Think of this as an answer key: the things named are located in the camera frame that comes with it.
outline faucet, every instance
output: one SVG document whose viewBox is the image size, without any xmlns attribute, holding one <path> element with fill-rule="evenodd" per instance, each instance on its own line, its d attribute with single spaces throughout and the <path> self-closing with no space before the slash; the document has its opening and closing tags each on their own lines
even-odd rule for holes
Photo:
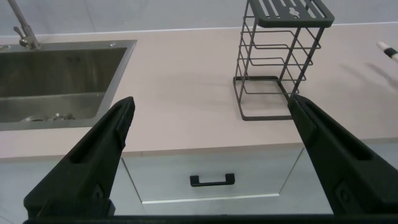
<svg viewBox="0 0 398 224">
<path fill-rule="evenodd" d="M 28 23 L 26 22 L 24 15 L 22 15 L 22 12 L 19 9 L 15 0 L 8 0 L 8 3 L 12 7 L 12 10 L 14 11 L 15 15 L 17 16 L 19 22 L 21 23 L 22 30 L 25 33 L 25 36 L 22 35 L 21 30 L 19 30 L 19 28 L 16 26 L 14 27 L 14 31 L 17 32 L 17 34 L 19 34 L 19 36 L 21 37 L 21 39 L 19 40 L 19 44 L 23 47 L 28 47 L 32 50 L 40 49 L 39 41 L 37 41 L 32 28 L 30 28 L 30 25 L 28 25 Z"/>
</svg>

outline white wall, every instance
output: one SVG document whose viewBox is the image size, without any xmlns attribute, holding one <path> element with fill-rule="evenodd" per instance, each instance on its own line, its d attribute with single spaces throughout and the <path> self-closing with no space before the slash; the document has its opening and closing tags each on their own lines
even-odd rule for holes
<svg viewBox="0 0 398 224">
<path fill-rule="evenodd" d="M 323 0 L 335 24 L 398 21 L 398 0 Z M 245 0 L 17 0 L 36 34 L 240 27 Z M 0 35 L 18 21 L 0 0 Z"/>
</svg>

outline wire rack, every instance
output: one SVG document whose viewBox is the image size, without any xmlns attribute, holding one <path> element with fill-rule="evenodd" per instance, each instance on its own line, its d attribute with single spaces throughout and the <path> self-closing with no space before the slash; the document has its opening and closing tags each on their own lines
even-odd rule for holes
<svg viewBox="0 0 398 224">
<path fill-rule="evenodd" d="M 330 14 L 330 12 L 325 11 L 324 5 L 320 5 L 324 11 L 320 12 L 319 14 L 323 14 L 322 19 L 323 23 L 319 23 L 320 20 L 316 20 L 316 18 L 313 18 L 311 21 L 308 19 L 309 17 L 303 16 L 306 20 L 303 20 L 302 23 L 297 23 L 298 17 L 297 15 L 287 15 L 284 14 L 285 17 L 289 17 L 290 21 L 294 21 L 295 23 L 290 23 L 293 24 L 293 26 L 298 26 L 298 27 L 290 27 L 289 26 L 289 20 L 288 19 L 282 19 L 282 6 L 286 7 L 286 9 L 291 10 L 291 7 L 287 7 L 285 2 L 290 1 L 290 2 L 295 2 L 296 0 L 248 0 L 246 4 L 246 9 L 243 17 L 243 25 L 242 25 L 242 31 L 241 31 L 241 40 L 239 43 L 239 53 L 238 53 L 238 59 L 237 59 L 237 65 L 236 65 L 236 72 L 235 72 L 235 77 L 233 78 L 233 85 L 234 85 L 234 90 L 236 94 L 236 99 L 238 101 L 238 106 L 239 110 L 242 116 L 242 119 L 245 121 L 268 121 L 268 120 L 287 120 L 287 119 L 292 119 L 290 115 L 275 115 L 275 116 L 246 116 L 243 111 L 242 107 L 242 98 L 243 95 L 283 95 L 286 100 L 289 99 L 289 97 L 294 94 L 294 93 L 300 93 L 299 91 L 299 85 L 301 82 L 306 81 L 307 78 L 305 76 L 305 72 L 307 71 L 307 68 L 309 66 L 313 65 L 312 57 L 317 49 L 321 49 L 320 45 L 320 39 L 322 37 L 323 31 L 325 27 L 331 26 L 331 22 L 333 22 L 334 17 L 333 15 Z M 264 10 L 265 17 L 259 16 L 259 8 L 260 5 L 264 6 L 264 3 L 274 3 L 272 8 L 269 8 L 268 10 L 262 7 L 262 10 Z M 297 0 L 295 2 L 297 4 L 303 4 L 302 8 L 306 10 L 311 10 L 315 8 L 314 2 L 311 2 L 311 0 Z M 253 11 L 253 16 L 248 16 L 248 9 L 249 6 L 251 6 L 252 11 Z M 267 26 L 266 20 L 272 19 L 272 27 Z M 252 28 L 250 28 L 250 24 L 248 24 L 247 20 L 254 20 L 254 23 L 252 24 Z M 274 29 L 258 29 L 258 25 L 261 25 L 261 27 L 266 27 L 266 28 L 275 28 L 274 26 L 281 26 L 284 29 L 280 30 L 274 30 Z M 306 44 L 302 43 L 300 41 L 300 36 L 306 33 L 305 35 L 307 36 L 307 39 L 305 41 Z M 283 43 L 283 44 L 257 44 L 255 41 L 255 35 L 256 34 L 262 34 L 262 35 L 269 35 L 269 34 L 280 34 L 280 35 L 290 35 L 292 37 L 292 42 L 289 44 Z M 249 41 L 246 39 L 245 40 L 245 35 L 248 35 Z M 282 51 L 284 50 L 287 52 L 286 57 L 258 57 L 252 56 L 252 52 L 256 50 L 257 52 L 263 51 L 267 55 L 269 54 L 270 50 L 279 50 Z M 295 54 L 297 52 L 300 52 L 301 54 L 304 55 L 304 59 L 298 59 Z M 267 72 L 267 68 L 269 67 L 280 67 L 282 70 L 280 71 L 280 75 L 269 75 L 269 76 L 250 76 L 249 75 L 249 69 L 254 68 L 254 67 L 264 67 L 264 73 Z M 292 74 L 291 69 L 292 67 L 296 67 L 298 69 L 298 76 L 297 74 Z M 247 82 L 275 82 L 277 86 L 279 87 L 280 91 L 248 91 L 246 88 L 245 84 Z M 287 91 L 286 87 L 284 84 L 287 82 L 290 82 L 293 84 L 293 88 L 290 91 Z"/>
</svg>

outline drain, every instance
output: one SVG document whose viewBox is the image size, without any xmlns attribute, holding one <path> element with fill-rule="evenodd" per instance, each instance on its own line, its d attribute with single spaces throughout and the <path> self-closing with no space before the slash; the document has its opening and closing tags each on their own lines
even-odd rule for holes
<svg viewBox="0 0 398 224">
<path fill-rule="evenodd" d="M 55 116 L 51 117 L 50 121 L 65 121 L 69 119 L 75 119 L 71 113 L 56 113 Z"/>
<path fill-rule="evenodd" d="M 70 120 L 70 119 L 75 119 L 73 117 L 73 114 L 71 113 L 56 113 L 52 117 L 48 117 L 46 115 L 36 115 L 36 116 L 30 116 L 25 119 L 23 119 L 21 122 L 32 122 L 32 121 L 65 121 L 65 120 Z"/>
<path fill-rule="evenodd" d="M 21 122 L 32 122 L 32 121 L 46 121 L 49 117 L 47 116 L 30 116 L 23 119 Z"/>
</svg>

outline metal dish rack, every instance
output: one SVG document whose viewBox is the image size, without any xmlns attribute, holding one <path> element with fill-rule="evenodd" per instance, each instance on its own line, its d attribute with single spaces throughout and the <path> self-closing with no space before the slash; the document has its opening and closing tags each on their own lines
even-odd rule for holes
<svg viewBox="0 0 398 224">
<path fill-rule="evenodd" d="M 248 16 L 248 9 L 251 7 L 253 16 Z M 250 28 L 247 19 L 253 19 L 254 24 Z M 269 121 L 269 120 L 287 120 L 292 119 L 290 115 L 276 116 L 245 116 L 242 108 L 243 93 L 246 95 L 284 95 L 286 100 L 291 94 L 299 93 L 299 85 L 307 78 L 305 72 L 308 66 L 313 65 L 312 57 L 316 49 L 321 49 L 320 39 L 325 28 L 330 27 L 334 21 L 334 17 L 321 0 L 248 0 L 243 17 L 243 25 L 241 31 L 241 40 L 239 43 L 239 53 L 236 65 L 235 77 L 233 85 L 238 101 L 239 110 L 242 119 L 245 121 Z M 318 29 L 314 34 L 310 29 Z M 312 39 L 309 46 L 300 41 L 300 35 L 307 32 L 307 37 Z M 278 33 L 291 35 L 293 41 L 283 44 L 256 44 L 254 37 L 258 33 L 270 34 Z M 245 41 L 245 35 L 249 36 L 250 41 Z M 288 50 L 286 58 L 283 57 L 251 57 L 253 50 Z M 298 50 L 305 54 L 305 60 L 300 62 L 294 52 Z M 250 76 L 249 68 L 252 67 L 282 67 L 279 76 L 263 75 Z M 294 78 L 289 67 L 298 67 L 299 74 Z M 279 87 L 278 92 L 248 91 L 245 87 L 247 82 L 275 82 Z M 283 83 L 292 82 L 294 87 L 291 91 L 287 91 Z"/>
</svg>

